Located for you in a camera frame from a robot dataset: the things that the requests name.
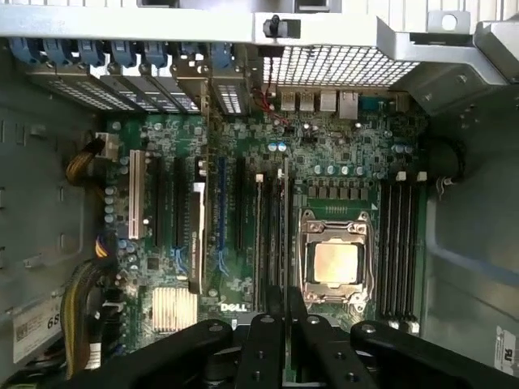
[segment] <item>label sticker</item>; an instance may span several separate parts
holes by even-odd
[[[516,336],[497,327],[495,336],[494,367],[506,374],[514,375],[513,364],[516,360]]]
[[[85,366],[86,370],[94,370],[101,366],[101,343],[90,344],[90,359]]]
[[[13,318],[13,362],[17,363],[61,332],[62,297],[51,297]]]

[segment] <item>green circuit board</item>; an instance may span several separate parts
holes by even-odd
[[[114,129],[114,121],[122,124],[120,129]],[[107,132],[118,136],[120,147],[119,161],[107,169],[107,183],[117,188],[117,195],[114,220],[106,228],[113,230],[119,241],[119,275],[127,303],[123,312],[125,350],[142,348],[171,332],[154,327],[153,291],[188,288],[191,261],[187,253],[192,246],[189,201],[201,169],[208,183],[207,247],[202,293],[195,300],[196,320],[220,318],[235,325],[241,314],[262,309],[255,296],[257,220],[268,211],[258,214],[257,174],[275,183],[284,166],[289,166],[291,254],[297,244],[300,212],[309,209],[316,217],[331,221],[355,220],[360,212],[367,212],[375,230],[376,256],[379,182],[402,169],[419,171],[422,160],[417,139],[426,125],[422,112],[389,115],[378,109],[359,110],[357,121],[329,113],[284,113],[280,122],[259,113],[251,118],[225,118],[211,130],[198,115],[109,121]],[[148,229],[140,240],[127,236],[130,150],[147,152],[144,217]],[[176,170],[179,159],[184,176],[181,181]],[[204,160],[203,168],[200,159]],[[182,201],[175,193],[179,185],[184,187]],[[178,231],[179,208],[183,210],[182,231]],[[345,329],[375,317],[371,303],[362,312],[333,303],[308,308],[335,318]]]

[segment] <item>metal mesh grille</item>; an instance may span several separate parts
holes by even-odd
[[[272,80],[277,85],[386,88],[418,64],[393,61],[375,47],[286,47],[282,58],[264,59],[264,82]]]
[[[218,92],[220,93],[221,99],[225,106],[226,113],[240,114],[242,107],[240,107],[240,100],[238,98],[238,91],[236,86],[233,84],[220,84],[218,85]]]
[[[131,111],[132,110],[132,107],[130,107],[129,105],[124,104],[119,99],[117,99],[114,96],[110,95],[109,93],[103,91],[101,88],[93,85],[92,83],[80,82],[80,83],[78,83],[78,85],[80,87],[82,87],[85,91],[90,92],[94,96],[97,96],[97,97],[105,100],[106,102],[108,102],[108,103],[110,103],[112,105],[115,105],[119,109],[125,109],[127,111]]]
[[[107,111],[112,110],[112,107],[104,104],[102,101],[96,100],[89,95],[74,89],[73,87],[65,84],[63,81],[49,81],[49,86],[55,89],[58,89],[60,92],[65,93],[66,95],[74,97],[76,100],[80,100],[86,104],[92,105],[98,109],[104,109]]]

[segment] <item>blue tab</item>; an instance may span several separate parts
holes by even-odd
[[[70,41],[64,39],[44,39],[43,50],[49,60],[56,65],[69,66],[74,63]]]
[[[144,42],[144,57],[156,67],[168,65],[168,54],[164,42]]]
[[[211,60],[213,69],[227,69],[233,65],[230,52],[231,45],[225,43],[213,43],[211,46]]]
[[[36,39],[9,38],[11,52],[20,61],[35,65],[43,62]]]
[[[124,67],[133,67],[137,64],[135,46],[129,41],[112,41],[112,55],[114,61]]]
[[[86,40],[78,41],[78,50],[81,55],[81,61],[87,65],[94,67],[105,65],[103,42]]]

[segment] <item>capacitor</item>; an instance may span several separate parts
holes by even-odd
[[[116,191],[116,190],[117,190],[117,189],[115,189],[115,186],[107,186],[107,187],[105,188],[105,193],[106,193],[108,196],[113,196],[113,195],[115,195],[115,191]]]
[[[405,151],[405,147],[403,144],[393,144],[391,146],[391,150],[396,154],[402,154]]]

